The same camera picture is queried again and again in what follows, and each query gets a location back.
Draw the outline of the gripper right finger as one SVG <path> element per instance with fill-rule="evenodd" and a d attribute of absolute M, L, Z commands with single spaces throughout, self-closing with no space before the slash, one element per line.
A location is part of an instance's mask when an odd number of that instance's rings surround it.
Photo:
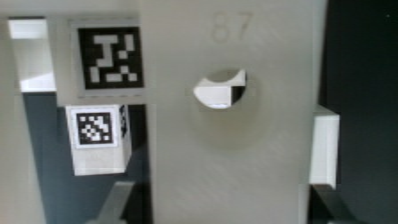
<path fill-rule="evenodd" d="M 312 185 L 308 224 L 363 224 L 347 207 L 340 192 L 326 184 Z"/>

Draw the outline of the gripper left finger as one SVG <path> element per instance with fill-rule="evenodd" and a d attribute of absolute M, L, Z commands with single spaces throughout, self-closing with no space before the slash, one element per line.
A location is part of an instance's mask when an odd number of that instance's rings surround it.
<path fill-rule="evenodd" d="M 118 181 L 115 183 L 100 214 L 97 218 L 86 222 L 86 224 L 129 224 L 122 216 L 129 204 L 134 186 L 136 183 L 131 181 Z"/>

